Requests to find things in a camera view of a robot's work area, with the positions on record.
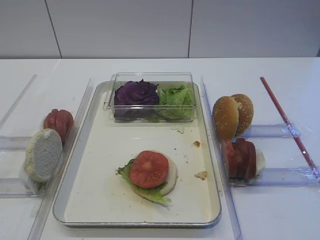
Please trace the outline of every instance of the red straw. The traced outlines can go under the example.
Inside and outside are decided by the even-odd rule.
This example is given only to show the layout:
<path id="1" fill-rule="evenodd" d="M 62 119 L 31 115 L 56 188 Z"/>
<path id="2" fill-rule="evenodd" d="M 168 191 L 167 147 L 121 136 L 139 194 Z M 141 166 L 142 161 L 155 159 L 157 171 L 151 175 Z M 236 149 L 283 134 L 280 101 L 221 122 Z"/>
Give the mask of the red straw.
<path id="1" fill-rule="evenodd" d="M 287 115 L 285 114 L 284 110 L 281 108 L 281 106 L 280 106 L 279 102 L 277 101 L 275 95 L 271 91 L 271 88 L 269 87 L 267 81 L 265 80 L 265 78 L 263 76 L 260 77 L 260 80 L 261 80 L 262 84 L 264 85 L 266 91 L 268 92 L 268 94 L 269 94 L 272 102 L 274 103 L 276 109 L 278 110 L 279 114 L 281 115 L 283 121 L 290 128 L 290 126 L 292 126 L 292 124 L 290 123 L 289 119 L 287 118 Z M 320 173 L 319 173 L 314 161 L 311 159 L 306 147 L 304 146 L 304 144 L 302 143 L 302 141 L 300 140 L 300 138 L 298 136 L 294 135 L 293 133 L 292 133 L 292 136 L 293 136 L 293 139 L 295 140 L 297 146 L 299 147 L 302 155 L 304 156 L 306 162 L 308 163 L 309 167 L 312 169 L 313 174 L 315 175 L 317 180 L 320 181 Z"/>

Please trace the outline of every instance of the tomato slice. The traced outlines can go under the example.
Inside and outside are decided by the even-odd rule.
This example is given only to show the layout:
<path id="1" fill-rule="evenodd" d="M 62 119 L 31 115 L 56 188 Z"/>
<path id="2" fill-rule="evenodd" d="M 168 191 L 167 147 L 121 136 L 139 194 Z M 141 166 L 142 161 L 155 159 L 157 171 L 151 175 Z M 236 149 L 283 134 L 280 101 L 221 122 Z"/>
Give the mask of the tomato slice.
<path id="1" fill-rule="evenodd" d="M 169 162 L 163 154 L 146 150 L 133 161 L 129 178 L 135 185 L 149 189 L 162 184 L 168 171 Z"/>

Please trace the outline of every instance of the bread slice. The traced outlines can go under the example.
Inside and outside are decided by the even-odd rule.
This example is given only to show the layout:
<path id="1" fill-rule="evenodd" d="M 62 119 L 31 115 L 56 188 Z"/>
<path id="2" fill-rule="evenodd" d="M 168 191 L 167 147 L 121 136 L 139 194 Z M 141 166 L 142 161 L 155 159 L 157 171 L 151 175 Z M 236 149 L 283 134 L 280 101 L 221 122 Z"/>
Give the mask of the bread slice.
<path id="1" fill-rule="evenodd" d="M 25 149 L 24 170 L 29 178 L 43 183 L 51 177 L 62 154 L 59 134 L 50 128 L 40 130 Z"/>
<path id="2" fill-rule="evenodd" d="M 178 170 L 175 162 L 172 161 L 167 156 L 166 158 L 168 159 L 168 163 L 169 163 L 169 171 L 168 171 L 168 177 L 166 178 L 167 185 L 165 185 L 164 188 L 161 190 L 162 196 L 167 195 L 175 188 L 177 183 L 177 178 L 178 178 Z"/>

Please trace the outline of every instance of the wall seam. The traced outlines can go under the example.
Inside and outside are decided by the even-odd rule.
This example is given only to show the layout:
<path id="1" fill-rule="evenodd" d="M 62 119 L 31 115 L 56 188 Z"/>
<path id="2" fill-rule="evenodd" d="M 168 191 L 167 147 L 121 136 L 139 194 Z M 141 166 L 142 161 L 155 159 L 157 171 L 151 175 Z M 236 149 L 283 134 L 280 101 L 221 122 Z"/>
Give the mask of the wall seam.
<path id="1" fill-rule="evenodd" d="M 53 30 L 53 34 L 54 34 L 54 38 L 55 38 L 56 45 L 57 45 L 58 50 L 59 50 L 60 58 L 62 58 L 60 46 L 59 46 L 59 43 L 58 43 L 58 38 L 57 38 L 57 35 L 56 35 L 56 31 L 55 31 L 54 24 L 53 24 L 53 22 L 52 22 L 52 18 L 51 18 L 51 15 L 50 15 L 50 11 L 49 11 L 49 7 L 48 7 L 48 4 L 47 4 L 47 0 L 44 0 L 44 3 L 45 3 L 46 10 L 47 10 L 47 12 L 48 12 L 48 15 L 49 15 L 49 19 L 50 19 L 51 26 L 52 26 L 52 30 Z"/>
<path id="2" fill-rule="evenodd" d="M 190 27 L 189 27 L 188 59 L 190 58 L 191 27 L 192 27 L 193 17 L 194 17 L 194 0 L 191 1 L 191 19 L 190 19 Z"/>

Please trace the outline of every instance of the white bread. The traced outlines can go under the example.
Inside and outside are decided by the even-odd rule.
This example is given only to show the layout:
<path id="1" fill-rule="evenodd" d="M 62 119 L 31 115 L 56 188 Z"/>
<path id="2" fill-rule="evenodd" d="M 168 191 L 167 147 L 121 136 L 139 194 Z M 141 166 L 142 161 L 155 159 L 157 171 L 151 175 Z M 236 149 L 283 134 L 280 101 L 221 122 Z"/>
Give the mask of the white bread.
<path id="1" fill-rule="evenodd" d="M 167 159 L 168 159 L 168 163 L 169 163 L 169 170 L 168 170 L 168 176 L 166 178 L 167 181 L 167 185 L 164 186 L 164 188 L 161 190 L 161 194 L 162 196 L 167 195 L 168 193 L 170 193 L 176 186 L 177 183 L 177 178 L 178 178 L 178 170 L 177 170 L 177 166 L 175 164 L 174 161 L 171 160 L 170 157 L 168 157 L 167 155 L 163 154 L 160 151 L 155 151 L 155 150 L 148 150 L 148 151 L 152 151 L 155 153 L 160 153 L 162 155 L 164 155 Z"/>
<path id="2" fill-rule="evenodd" d="M 38 183 L 48 181 L 62 150 L 61 138 L 55 130 L 47 128 L 36 133 L 25 149 L 24 170 L 28 177 Z"/>
<path id="3" fill-rule="evenodd" d="M 256 175 L 259 175 L 261 174 L 262 170 L 266 168 L 266 159 L 265 159 L 264 153 L 259 148 L 255 149 L 255 154 L 256 154 L 256 163 L 255 163 Z"/>

